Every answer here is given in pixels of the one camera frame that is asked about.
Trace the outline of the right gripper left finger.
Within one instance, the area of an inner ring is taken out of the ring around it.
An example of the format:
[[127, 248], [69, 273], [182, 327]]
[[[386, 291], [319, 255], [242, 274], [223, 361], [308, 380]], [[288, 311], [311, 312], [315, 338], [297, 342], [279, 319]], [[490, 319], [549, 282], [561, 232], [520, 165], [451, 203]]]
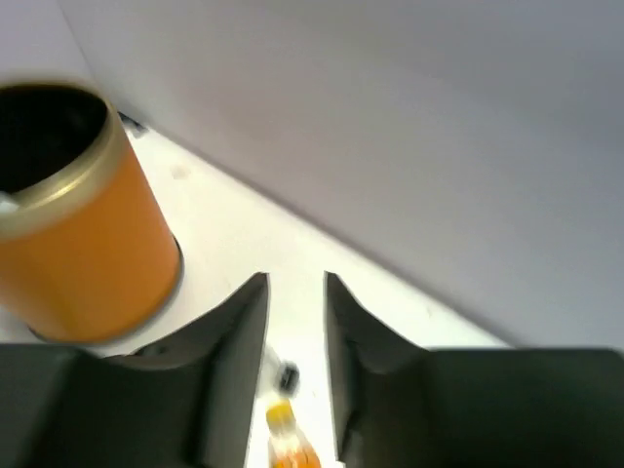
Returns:
[[241, 467], [260, 375], [269, 279], [129, 355], [1, 348], [5, 467]]

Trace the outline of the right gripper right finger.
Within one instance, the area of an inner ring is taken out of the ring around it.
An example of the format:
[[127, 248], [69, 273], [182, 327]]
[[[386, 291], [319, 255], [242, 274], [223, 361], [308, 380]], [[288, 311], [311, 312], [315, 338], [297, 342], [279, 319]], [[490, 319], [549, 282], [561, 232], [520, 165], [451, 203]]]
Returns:
[[410, 343], [325, 276], [337, 458], [348, 467], [619, 467], [623, 356]]

